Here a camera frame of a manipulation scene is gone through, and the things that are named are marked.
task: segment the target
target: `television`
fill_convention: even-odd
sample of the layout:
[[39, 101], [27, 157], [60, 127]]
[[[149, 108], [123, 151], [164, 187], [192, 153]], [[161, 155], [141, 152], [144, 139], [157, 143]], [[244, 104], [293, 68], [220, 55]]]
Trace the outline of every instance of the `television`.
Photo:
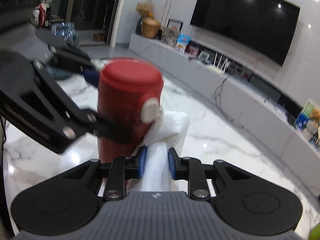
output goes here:
[[197, 0], [190, 24], [238, 41], [282, 66], [299, 12], [284, 0]]

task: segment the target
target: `white wall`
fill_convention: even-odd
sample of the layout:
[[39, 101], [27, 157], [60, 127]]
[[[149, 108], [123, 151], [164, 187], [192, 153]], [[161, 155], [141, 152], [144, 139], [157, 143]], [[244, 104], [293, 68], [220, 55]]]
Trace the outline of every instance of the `white wall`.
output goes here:
[[228, 55], [272, 82], [276, 87], [305, 105], [309, 98], [320, 105], [320, 1], [286, 0], [301, 7], [297, 29], [281, 68], [262, 54], [207, 30], [190, 26], [197, 0], [153, 0], [163, 18], [184, 22], [182, 32], [209, 48]]
[[136, 12], [136, 5], [138, 2], [143, 1], [152, 0], [124, 0], [116, 43], [130, 42], [131, 34], [135, 32], [137, 22], [140, 18], [138, 12]]

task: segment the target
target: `white tissue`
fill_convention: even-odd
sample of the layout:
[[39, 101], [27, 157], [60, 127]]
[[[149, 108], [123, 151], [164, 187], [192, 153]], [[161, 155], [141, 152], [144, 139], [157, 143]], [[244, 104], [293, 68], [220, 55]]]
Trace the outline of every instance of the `white tissue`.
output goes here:
[[169, 171], [168, 149], [174, 147], [181, 155], [189, 127], [189, 116], [184, 112], [165, 111], [160, 106], [158, 117], [145, 135], [141, 146], [147, 147], [143, 178], [130, 182], [129, 190], [170, 191], [172, 179]]

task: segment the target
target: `green object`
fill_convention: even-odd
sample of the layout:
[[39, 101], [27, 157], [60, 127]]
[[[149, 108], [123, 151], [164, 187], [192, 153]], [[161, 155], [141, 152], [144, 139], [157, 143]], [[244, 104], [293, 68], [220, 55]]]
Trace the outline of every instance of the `green object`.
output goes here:
[[320, 240], [320, 223], [311, 230], [308, 240]]
[[308, 101], [308, 103], [303, 108], [301, 113], [304, 114], [306, 117], [310, 117], [310, 114], [314, 108], [315, 108], [315, 103]]

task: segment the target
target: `white marble floor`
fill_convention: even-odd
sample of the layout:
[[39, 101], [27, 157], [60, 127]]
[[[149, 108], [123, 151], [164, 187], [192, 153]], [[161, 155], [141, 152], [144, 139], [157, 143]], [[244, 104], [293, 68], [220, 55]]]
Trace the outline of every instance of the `white marble floor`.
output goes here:
[[[196, 100], [189, 91], [166, 78], [164, 80], [161, 96], [163, 107], [167, 110], [184, 111], [190, 116], [190, 127], [182, 155], [198, 158], [203, 163], [223, 159], [294, 192], [303, 205], [303, 215], [296, 233], [307, 239], [310, 229], [320, 221], [319, 207], [309, 197], [309, 192], [303, 187], [301, 191], [300, 182], [286, 167], [274, 164], [234, 127]], [[96, 109], [98, 92], [86, 84], [83, 77], [74, 75], [69, 80], [60, 82], [60, 85], [80, 107]], [[98, 156], [97, 139], [92, 135], [78, 140], [63, 155], [56, 155], [11, 124], [6, 133], [8, 140], [4, 146], [3, 164], [9, 207], [13, 198], [22, 190]], [[187, 189], [186, 182], [180, 182], [179, 186], [180, 190]]]

